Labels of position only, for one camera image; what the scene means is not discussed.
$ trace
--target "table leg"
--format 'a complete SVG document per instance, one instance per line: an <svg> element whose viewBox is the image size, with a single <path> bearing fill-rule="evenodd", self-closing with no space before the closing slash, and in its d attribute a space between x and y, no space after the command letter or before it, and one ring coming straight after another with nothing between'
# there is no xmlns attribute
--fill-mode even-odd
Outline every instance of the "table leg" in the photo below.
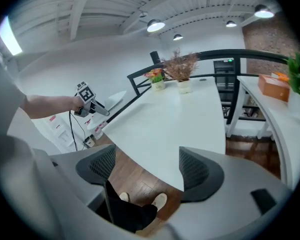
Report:
<svg viewBox="0 0 300 240"><path fill-rule="evenodd" d="M265 132L267 131L268 127L269 127L269 124L267 122L264 122L262 128L260 129L260 131L256 135L258 140L260 140L265 135Z"/></svg>
<svg viewBox="0 0 300 240"><path fill-rule="evenodd" d="M242 108L243 108L243 105L244 105L244 102L245 102L245 96L246 96L246 91L245 91L242 83L240 83L238 99L236 101L235 110L234 110L233 117L232 117L231 123L229 125L229 128L226 132L226 136L228 138L231 137L232 133L234 132L237 121L238 121L239 117L242 114Z"/></svg>

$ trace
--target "brick wall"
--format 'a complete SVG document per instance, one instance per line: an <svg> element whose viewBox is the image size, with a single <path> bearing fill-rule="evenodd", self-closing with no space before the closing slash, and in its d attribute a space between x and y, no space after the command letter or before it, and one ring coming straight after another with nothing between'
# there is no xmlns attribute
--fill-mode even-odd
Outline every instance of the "brick wall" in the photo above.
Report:
<svg viewBox="0 0 300 240"><path fill-rule="evenodd" d="M300 44L282 13L277 13L273 18L252 22L244 26L242 32L246 49L285 56L300 51ZM287 73L288 67L276 62L247 59L246 70L249 74L270 75L273 71Z"/></svg>

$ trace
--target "black pants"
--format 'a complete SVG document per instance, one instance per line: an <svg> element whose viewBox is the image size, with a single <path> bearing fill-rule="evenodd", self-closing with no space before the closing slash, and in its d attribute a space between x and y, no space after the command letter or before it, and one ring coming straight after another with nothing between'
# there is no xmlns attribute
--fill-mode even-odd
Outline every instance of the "black pants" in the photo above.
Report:
<svg viewBox="0 0 300 240"><path fill-rule="evenodd" d="M141 207L122 201L109 181L105 183L105 188L110 212L116 226L135 233L143 230L156 218L158 209L154 205L146 204Z"/></svg>

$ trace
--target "white vase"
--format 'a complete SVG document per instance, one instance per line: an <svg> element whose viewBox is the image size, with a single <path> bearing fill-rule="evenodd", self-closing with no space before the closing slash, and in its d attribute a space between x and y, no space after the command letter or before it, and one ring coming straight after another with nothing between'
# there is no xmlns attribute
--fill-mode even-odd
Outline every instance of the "white vase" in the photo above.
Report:
<svg viewBox="0 0 300 240"><path fill-rule="evenodd" d="M190 80L177 82L177 85L178 85L178 89L179 89L180 94L192 93Z"/></svg>
<svg viewBox="0 0 300 240"><path fill-rule="evenodd" d="M288 109L290 113L300 119L300 94L294 92L290 87Z"/></svg>
<svg viewBox="0 0 300 240"><path fill-rule="evenodd" d="M161 80L160 82L151 83L151 87L154 91L160 91L166 88L165 82Z"/></svg>

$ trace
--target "brown dried plant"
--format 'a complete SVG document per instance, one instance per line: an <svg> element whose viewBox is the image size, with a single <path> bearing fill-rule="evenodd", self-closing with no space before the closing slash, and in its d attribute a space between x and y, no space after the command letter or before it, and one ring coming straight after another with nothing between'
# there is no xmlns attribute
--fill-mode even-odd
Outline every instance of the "brown dried plant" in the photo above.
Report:
<svg viewBox="0 0 300 240"><path fill-rule="evenodd" d="M173 51L170 60L162 59L166 74L178 82L188 81L190 75L198 68L198 57L196 53L180 56L180 49Z"/></svg>

